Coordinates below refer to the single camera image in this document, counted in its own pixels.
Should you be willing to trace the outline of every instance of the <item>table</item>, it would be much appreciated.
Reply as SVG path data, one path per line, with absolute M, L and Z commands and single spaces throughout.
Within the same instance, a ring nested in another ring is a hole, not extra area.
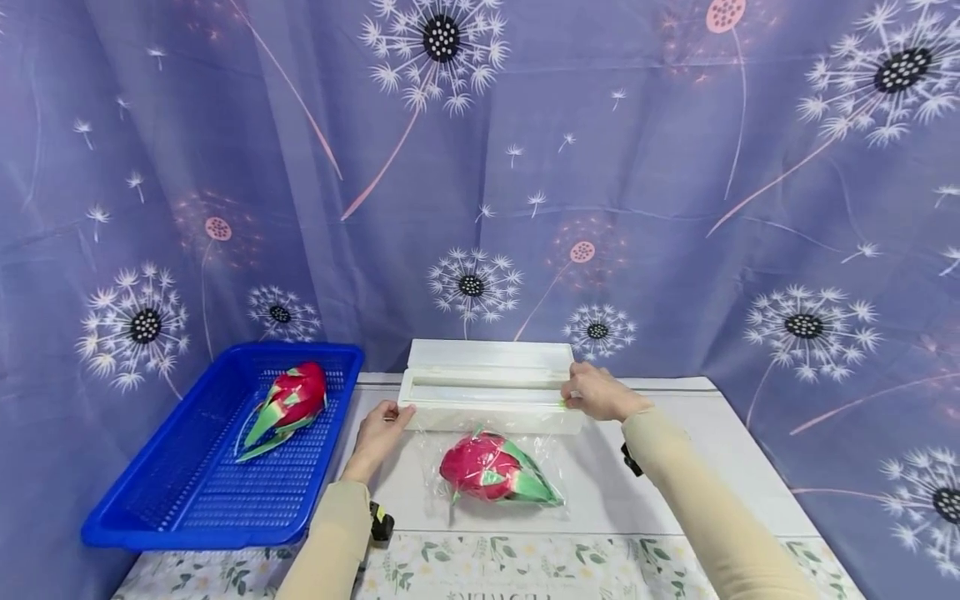
M 367 375 L 354 396 L 360 419 L 396 398 L 389 375 Z M 624 380 L 689 434 L 705 459 L 787 548 L 822 597 L 863 598 L 722 395 L 704 378 Z M 619 459 L 615 423 L 591 423 L 557 440 L 567 517 L 503 518 L 427 510 L 423 450 L 413 439 L 372 482 L 395 517 L 389 548 L 372 548 L 358 574 L 360 600 L 565 600 L 716 598 L 680 525 L 645 478 Z M 342 468 L 345 455 L 338 468 Z M 113 600 L 273 597 L 296 548 L 141 555 Z

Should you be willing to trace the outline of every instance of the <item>dragon fruit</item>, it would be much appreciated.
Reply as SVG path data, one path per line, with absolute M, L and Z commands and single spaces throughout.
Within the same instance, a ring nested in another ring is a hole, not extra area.
M 256 421 L 244 439 L 246 452 L 237 458 L 237 462 L 249 461 L 283 444 L 293 437 L 295 431 L 312 423 L 325 407 L 326 373 L 323 367 L 308 362 L 282 373 L 274 380 L 267 398 L 253 409 L 250 418 L 256 416 Z M 261 442 L 268 431 L 273 431 L 274 435 Z
M 451 447 L 440 463 L 440 476 L 453 490 L 487 502 L 534 502 L 559 505 L 563 499 L 523 450 L 498 433 L 478 428 Z

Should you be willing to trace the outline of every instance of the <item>left hand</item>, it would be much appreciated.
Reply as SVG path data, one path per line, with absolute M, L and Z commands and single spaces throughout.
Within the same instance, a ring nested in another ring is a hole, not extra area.
M 401 410 L 392 400 L 377 404 L 360 423 L 353 456 L 347 461 L 340 479 L 369 484 L 376 470 L 393 453 L 404 427 L 416 411 L 414 406 L 405 406 Z

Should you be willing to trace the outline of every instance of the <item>hand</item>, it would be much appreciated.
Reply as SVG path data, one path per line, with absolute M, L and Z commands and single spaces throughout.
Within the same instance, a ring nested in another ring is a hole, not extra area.
M 396 448 L 403 428 L 416 411 L 413 405 L 399 410 L 392 400 L 377 404 L 360 423 L 353 456 L 347 461 L 340 479 L 369 484 L 370 478 Z
M 570 365 L 570 380 L 560 389 L 567 408 L 584 411 L 596 420 L 624 421 L 654 403 L 590 363 Z

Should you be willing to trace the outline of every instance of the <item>blue plastic basket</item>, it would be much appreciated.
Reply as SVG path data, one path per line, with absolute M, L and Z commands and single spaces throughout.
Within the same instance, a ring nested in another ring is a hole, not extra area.
M 84 523 L 84 543 L 227 550 L 300 540 L 334 475 L 363 351 L 334 344 L 243 344 L 221 354 Z M 244 464 L 234 445 L 274 378 L 304 361 L 326 371 L 327 405 L 287 443 Z

